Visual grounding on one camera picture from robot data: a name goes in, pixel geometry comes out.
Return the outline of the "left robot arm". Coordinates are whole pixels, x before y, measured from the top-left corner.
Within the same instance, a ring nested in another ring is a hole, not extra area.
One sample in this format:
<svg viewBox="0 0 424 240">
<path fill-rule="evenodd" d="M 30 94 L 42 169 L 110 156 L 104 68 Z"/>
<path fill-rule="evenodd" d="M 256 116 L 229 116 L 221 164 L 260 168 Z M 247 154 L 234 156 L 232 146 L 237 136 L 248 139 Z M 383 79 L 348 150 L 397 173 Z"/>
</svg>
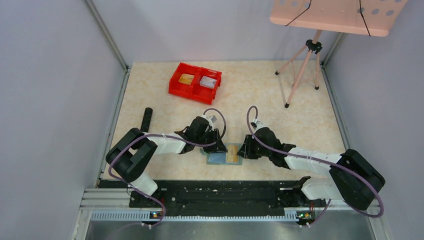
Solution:
<svg viewBox="0 0 424 240">
<path fill-rule="evenodd" d="M 152 134 L 131 128 L 109 150 L 105 160 L 124 182 L 151 196 L 158 185 L 145 172 L 151 158 L 162 154 L 186 154 L 201 147 L 205 153 L 226 153 L 215 117 L 197 116 L 183 130 L 169 134 Z"/>
</svg>

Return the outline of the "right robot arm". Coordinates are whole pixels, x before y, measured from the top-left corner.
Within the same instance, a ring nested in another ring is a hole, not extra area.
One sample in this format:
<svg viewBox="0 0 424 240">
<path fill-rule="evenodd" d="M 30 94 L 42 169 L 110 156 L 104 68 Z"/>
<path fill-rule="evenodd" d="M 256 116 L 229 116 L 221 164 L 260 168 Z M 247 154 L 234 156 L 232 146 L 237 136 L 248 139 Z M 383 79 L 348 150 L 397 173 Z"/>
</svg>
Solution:
<svg viewBox="0 0 424 240">
<path fill-rule="evenodd" d="M 268 158 L 276 167 L 306 170 L 319 175 L 307 177 L 300 191 L 308 200 L 343 200 L 355 210 L 365 211 L 373 201 L 382 203 L 384 177 L 356 150 L 320 153 L 282 143 L 268 127 L 247 134 L 237 152 L 244 159 Z"/>
</svg>

